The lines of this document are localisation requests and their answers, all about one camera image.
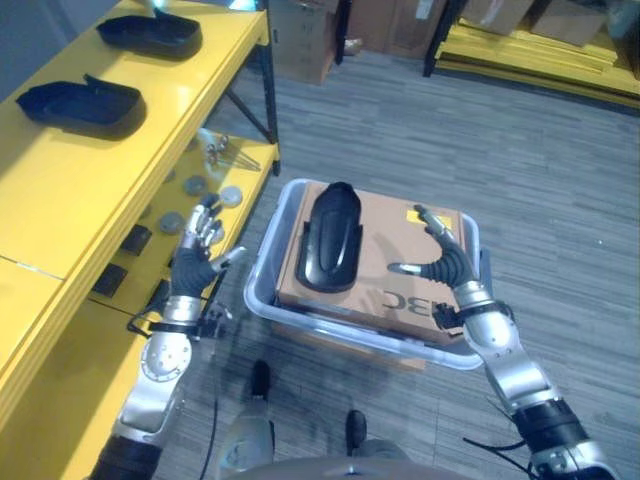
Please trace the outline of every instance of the black metal shelf leg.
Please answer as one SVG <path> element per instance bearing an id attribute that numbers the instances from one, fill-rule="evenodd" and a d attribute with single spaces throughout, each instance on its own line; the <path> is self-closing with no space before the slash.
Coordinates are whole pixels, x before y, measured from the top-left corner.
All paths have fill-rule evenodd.
<path id="1" fill-rule="evenodd" d="M 267 12 L 267 25 L 269 27 L 269 36 L 271 36 L 271 20 L 269 18 L 269 0 L 258 0 L 257 6 L 260 10 Z M 276 114 L 276 88 L 274 84 L 273 71 L 273 51 L 271 41 L 268 45 L 259 45 L 257 47 L 258 57 L 260 59 L 260 68 L 262 70 L 262 82 L 264 86 L 264 99 L 267 109 L 267 129 L 270 132 L 269 141 L 272 144 L 279 143 L 278 136 L 278 117 Z M 276 160 L 273 164 L 273 174 L 280 175 L 281 163 Z"/>

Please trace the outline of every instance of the wire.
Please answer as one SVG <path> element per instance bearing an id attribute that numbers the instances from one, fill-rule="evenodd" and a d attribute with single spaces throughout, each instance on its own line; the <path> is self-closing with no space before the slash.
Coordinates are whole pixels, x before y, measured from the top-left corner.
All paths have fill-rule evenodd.
<path id="1" fill-rule="evenodd" d="M 216 329 L 215 332 L 213 334 L 213 361 L 214 361 L 214 367 L 213 367 L 213 372 L 214 372 L 214 389 L 215 389 L 215 397 L 214 397 L 214 401 L 213 401 L 213 422 L 211 425 L 211 436 L 209 437 L 209 446 L 207 447 L 207 455 L 204 458 L 204 463 L 202 464 L 202 471 L 200 472 L 200 476 L 198 477 L 198 480 L 204 480 L 204 476 L 207 473 L 207 469 L 209 468 L 209 463 L 211 462 L 211 453 L 213 452 L 213 444 L 215 442 L 216 439 L 216 430 L 218 428 L 218 392 L 220 392 L 220 385 L 219 385 L 219 380 L 220 380 L 220 372 L 218 371 L 218 339 L 220 338 L 220 334 L 222 333 L 222 327 L 223 324 L 225 323 L 226 320 L 228 320 L 230 318 L 230 314 L 229 316 L 227 316 L 229 310 L 222 304 L 220 304 L 225 312 L 225 314 L 220 315 L 218 317 L 218 323 L 216 325 Z"/>
<path id="2" fill-rule="evenodd" d="M 503 460 L 506 460 L 507 462 L 509 462 L 511 465 L 513 465 L 514 467 L 516 467 L 518 470 L 522 471 L 523 473 L 527 474 L 527 476 L 529 477 L 530 480 L 540 480 L 540 477 L 538 477 L 536 474 L 533 473 L 532 471 L 532 467 L 533 464 L 529 464 L 529 466 L 527 468 L 523 467 L 522 465 L 520 465 L 518 462 L 516 462 L 515 460 L 513 460 L 512 458 L 506 456 L 504 453 L 502 453 L 503 451 L 508 451 L 508 450 L 516 450 L 520 447 L 523 447 L 525 445 L 524 440 L 518 442 L 518 443 L 514 443 L 513 445 L 507 445 L 504 447 L 492 447 L 490 445 L 484 445 L 482 443 L 478 443 L 478 442 L 474 442 L 473 440 L 470 440 L 468 438 L 463 438 L 462 439 L 464 442 L 473 445 L 474 447 L 478 447 L 481 448 L 483 450 L 486 450 L 487 452 L 493 453 L 494 455 L 502 458 Z"/>
<path id="3" fill-rule="evenodd" d="M 493 451 L 506 452 L 509 450 L 517 450 L 518 448 L 524 447 L 526 445 L 526 443 L 524 443 L 524 440 L 520 440 L 518 443 L 514 443 L 513 445 L 506 445 L 504 447 L 494 447 L 493 445 L 485 445 L 483 443 L 476 442 L 466 437 L 463 438 L 462 440 L 467 442 L 469 445 L 473 445 L 474 447 L 482 448 L 490 452 L 493 452 Z"/>
<path id="4" fill-rule="evenodd" d="M 213 442 L 216 438 L 216 429 L 218 428 L 218 394 L 216 393 L 216 399 L 213 402 L 213 424 L 211 426 L 211 437 L 209 437 L 209 446 L 207 447 L 207 456 L 204 458 L 204 464 L 202 465 L 202 471 L 198 480 L 204 480 L 204 476 L 207 473 L 209 462 L 211 461 L 211 452 L 213 452 Z"/>

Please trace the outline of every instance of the yellow shelving unit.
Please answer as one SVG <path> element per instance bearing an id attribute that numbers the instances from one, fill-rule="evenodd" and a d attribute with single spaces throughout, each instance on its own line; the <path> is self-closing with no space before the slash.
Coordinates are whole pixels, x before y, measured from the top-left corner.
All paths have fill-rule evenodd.
<path id="1" fill-rule="evenodd" d="M 242 204 L 221 214 L 219 253 L 237 240 L 279 160 L 277 134 L 271 143 L 231 137 L 212 178 L 203 146 L 188 148 L 249 53 L 268 45 L 266 12 L 166 3 L 169 13 L 200 23 L 204 40 L 193 57 L 117 50 L 90 28 L 0 104 L 0 478 L 89 473 L 137 373 L 141 339 L 124 325 L 169 275 L 178 237 L 159 232 L 158 218 L 166 210 L 188 215 L 197 202 L 182 191 L 188 176 L 208 175 L 209 191 L 239 187 Z M 105 18 L 132 14 L 147 12 L 123 0 Z M 135 133 L 83 137 L 32 122 L 15 103 L 33 86 L 82 83 L 85 73 L 141 91 L 147 114 Z M 118 250 L 136 223 L 152 231 L 139 256 Z M 122 285 L 112 298 L 87 298 L 110 262 L 127 270 Z"/>

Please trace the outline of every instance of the black plastic tray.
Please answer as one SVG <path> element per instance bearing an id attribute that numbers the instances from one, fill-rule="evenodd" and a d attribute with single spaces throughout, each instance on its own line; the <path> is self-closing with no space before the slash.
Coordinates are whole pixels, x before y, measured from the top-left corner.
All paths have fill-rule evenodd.
<path id="1" fill-rule="evenodd" d="M 146 115 L 139 90 L 85 75 L 86 85 L 53 82 L 16 100 L 37 122 L 90 137 L 118 140 L 135 132 Z"/>
<path id="2" fill-rule="evenodd" d="M 127 15 L 107 20 L 97 29 L 109 45 L 174 60 L 195 55 L 202 46 L 200 24 L 157 8 L 154 17 Z"/>

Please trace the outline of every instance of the yellow pallet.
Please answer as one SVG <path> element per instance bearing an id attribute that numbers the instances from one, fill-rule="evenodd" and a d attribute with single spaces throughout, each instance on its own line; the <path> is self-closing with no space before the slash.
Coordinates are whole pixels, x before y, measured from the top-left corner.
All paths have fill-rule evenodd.
<path id="1" fill-rule="evenodd" d="M 543 42 L 547 46 L 555 45 L 553 48 L 557 52 L 561 51 L 561 45 L 566 45 L 566 60 L 562 60 L 558 56 L 559 53 L 555 56 L 546 54 L 544 48 L 537 45 L 538 42 Z M 437 56 L 443 61 L 454 60 L 457 62 L 457 68 L 462 68 L 463 63 L 479 64 L 482 65 L 483 71 L 488 72 L 489 65 L 493 65 L 501 71 L 515 70 L 536 78 L 548 77 L 547 83 L 555 85 L 552 88 L 561 86 L 561 82 L 566 82 L 580 85 L 579 88 L 567 87 L 574 90 L 591 87 L 602 91 L 608 90 L 612 94 L 640 95 L 640 82 L 634 78 L 630 70 L 617 65 L 603 71 L 591 68 L 577 59 L 576 54 L 579 52 L 576 49 L 579 47 L 544 39 L 522 30 L 517 30 L 512 36 L 503 37 L 458 24 L 452 27 L 447 41 L 440 45 Z M 593 47 L 593 49 L 599 52 L 606 50 L 601 47 Z"/>
<path id="2" fill-rule="evenodd" d="M 605 102 L 614 102 L 633 108 L 640 108 L 640 98 L 632 98 L 608 90 L 592 88 L 585 85 L 566 82 L 564 80 L 554 80 L 549 77 L 538 77 L 526 72 L 501 69 L 491 65 L 469 63 L 467 59 L 458 60 L 455 57 L 449 58 L 448 56 L 442 56 L 438 60 L 436 66 L 444 70 L 470 72 L 489 77 L 502 78 L 504 80 L 527 83 L 539 87 L 551 88 L 562 92 L 595 98 Z"/>
<path id="3" fill-rule="evenodd" d="M 608 64 L 615 63 L 618 58 L 613 41 L 604 32 L 598 33 L 593 40 L 584 47 L 578 47 L 560 40 L 536 35 L 535 33 L 531 33 L 529 29 L 528 25 L 523 24 L 509 35 L 498 35 L 475 27 L 467 20 L 460 19 L 459 23 L 454 25 L 449 33 L 456 36 L 472 36 L 479 42 L 492 42 L 503 45 L 521 44 L 522 46 L 530 48 L 534 53 L 561 52 L 564 55 L 574 56 L 576 58 L 599 59 Z"/>

